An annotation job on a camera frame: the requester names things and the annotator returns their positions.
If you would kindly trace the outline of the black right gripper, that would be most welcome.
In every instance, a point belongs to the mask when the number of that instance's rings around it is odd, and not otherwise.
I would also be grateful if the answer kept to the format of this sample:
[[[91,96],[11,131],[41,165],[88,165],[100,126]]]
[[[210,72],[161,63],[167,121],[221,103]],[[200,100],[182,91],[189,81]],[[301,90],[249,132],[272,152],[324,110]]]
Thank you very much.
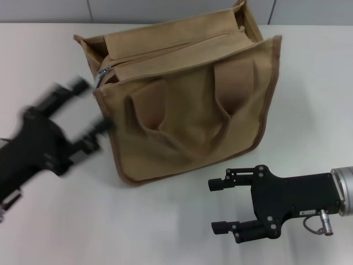
[[[330,173],[281,178],[264,165],[255,168],[228,168],[224,179],[208,180],[211,192],[251,186],[257,220],[246,222],[212,222],[215,235],[232,233],[236,243],[259,239],[277,239],[289,219],[317,216],[321,210],[336,214],[341,199]]]

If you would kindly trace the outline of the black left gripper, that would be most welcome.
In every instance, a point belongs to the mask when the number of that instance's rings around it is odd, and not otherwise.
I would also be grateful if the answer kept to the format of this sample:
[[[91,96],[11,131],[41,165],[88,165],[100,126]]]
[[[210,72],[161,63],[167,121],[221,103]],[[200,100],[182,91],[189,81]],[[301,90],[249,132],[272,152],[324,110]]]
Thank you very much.
[[[108,116],[95,121],[72,144],[47,116],[52,116],[73,97],[91,89],[79,78],[69,88],[55,84],[34,108],[23,114],[22,127],[1,148],[1,201],[7,199],[31,177],[42,170],[63,175],[74,163],[80,163],[100,150],[98,136],[115,128]]]

